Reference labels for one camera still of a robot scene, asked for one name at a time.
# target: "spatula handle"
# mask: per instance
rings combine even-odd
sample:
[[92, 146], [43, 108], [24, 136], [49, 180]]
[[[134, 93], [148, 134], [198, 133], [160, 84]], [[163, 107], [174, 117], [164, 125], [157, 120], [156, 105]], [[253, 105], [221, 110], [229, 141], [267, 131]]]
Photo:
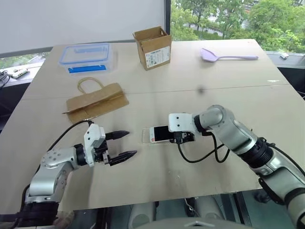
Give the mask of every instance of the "spatula handle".
[[240, 58], [240, 59], [248, 59], [248, 60], [257, 60], [258, 56], [220, 56], [218, 57], [218, 59], [220, 58]]

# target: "green foliage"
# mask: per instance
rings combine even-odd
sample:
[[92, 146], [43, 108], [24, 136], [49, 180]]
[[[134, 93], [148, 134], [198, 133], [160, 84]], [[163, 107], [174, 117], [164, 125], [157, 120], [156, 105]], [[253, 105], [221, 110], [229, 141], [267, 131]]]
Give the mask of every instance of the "green foliage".
[[[267, 51], [305, 52], [305, 7], [295, 6], [293, 0], [259, 0], [250, 12], [245, 11], [243, 4], [252, 0], [173, 2], [174, 40], [256, 39]], [[209, 21], [209, 15], [215, 15], [216, 9], [219, 12], [216, 22]], [[245, 20], [249, 22], [247, 29], [241, 27]], [[190, 24], [201, 31], [185, 26]], [[216, 32], [208, 33], [207, 28], [220, 30], [223, 37]]]
[[192, 28], [185, 26], [193, 22], [190, 10], [184, 10], [175, 0], [172, 0], [171, 35], [174, 41], [196, 41], [198, 37]]
[[0, 58], [0, 69], [27, 64], [36, 54]]
[[211, 12], [216, 12], [213, 0], [179, 0], [178, 4], [185, 10], [189, 9], [192, 16], [195, 16], [196, 20], [193, 23], [197, 25], [197, 30], [205, 25]]
[[217, 23], [217, 22], [214, 22], [214, 21], [208, 21], [207, 24], [206, 24], [206, 27], [213, 28], [213, 29], [218, 29], [218, 30], [221, 29], [220, 24]]
[[218, 34], [215, 33], [208, 33], [206, 31], [194, 31], [194, 33], [199, 37], [200, 40], [220, 40], [222, 39], [221, 36], [218, 36]]
[[250, 31], [237, 36], [256, 39], [267, 51], [304, 52], [305, 7], [294, 7], [292, 0], [261, 0], [249, 22]]
[[246, 0], [219, 0], [219, 15], [216, 22], [220, 23], [220, 29], [223, 32], [223, 39], [229, 39], [234, 30], [241, 28], [246, 19], [246, 13], [243, 4]]

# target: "sticker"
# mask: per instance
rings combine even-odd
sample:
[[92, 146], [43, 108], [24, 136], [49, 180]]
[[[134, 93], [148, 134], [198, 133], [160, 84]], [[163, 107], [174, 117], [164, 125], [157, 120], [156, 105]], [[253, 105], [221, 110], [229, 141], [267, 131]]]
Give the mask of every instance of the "sticker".
[[147, 68], [166, 62], [170, 59], [170, 47], [166, 46], [152, 52], [145, 53]]

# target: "purple spatula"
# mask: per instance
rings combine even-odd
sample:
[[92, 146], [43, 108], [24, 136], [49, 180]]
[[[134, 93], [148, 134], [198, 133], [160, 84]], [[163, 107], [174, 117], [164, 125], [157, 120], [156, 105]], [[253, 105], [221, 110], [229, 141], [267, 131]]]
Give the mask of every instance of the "purple spatula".
[[216, 56], [213, 52], [204, 48], [201, 49], [201, 57], [205, 61], [209, 61], [209, 62], [215, 62], [220, 58], [240, 58], [240, 59], [248, 59], [248, 60], [258, 59], [258, 56]]

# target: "table surface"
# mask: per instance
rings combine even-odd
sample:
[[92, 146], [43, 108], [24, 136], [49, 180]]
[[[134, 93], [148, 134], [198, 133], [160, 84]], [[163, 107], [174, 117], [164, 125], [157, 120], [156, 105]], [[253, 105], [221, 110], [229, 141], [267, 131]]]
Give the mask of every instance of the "table surface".
[[[42, 155], [71, 123], [66, 100], [80, 95], [77, 81], [93, 76], [104, 85], [118, 82], [128, 106], [94, 118], [106, 132], [131, 133], [109, 142], [111, 154], [138, 153], [119, 165], [81, 167], [69, 176], [60, 209], [101, 208], [156, 200], [236, 192], [259, 188], [256, 175], [236, 155], [218, 164], [211, 156], [197, 164], [185, 162], [176, 145], [150, 144], [150, 126], [166, 125], [169, 113], [198, 113], [213, 104], [231, 109], [236, 119], [264, 136], [304, 166], [305, 103], [254, 40], [173, 42], [171, 63], [145, 71], [135, 43], [115, 43], [117, 67], [109, 73], [71, 76], [57, 62], [64, 46], [53, 48], [0, 135], [0, 214], [19, 209], [23, 188]], [[200, 59], [200, 48], [218, 55], [258, 55], [257, 61]], [[85, 90], [98, 89], [85, 82]], [[204, 93], [198, 88], [204, 87]], [[70, 147], [83, 142], [80, 125], [59, 142]], [[185, 154], [197, 159], [213, 149], [212, 139], [197, 137], [185, 144]]]

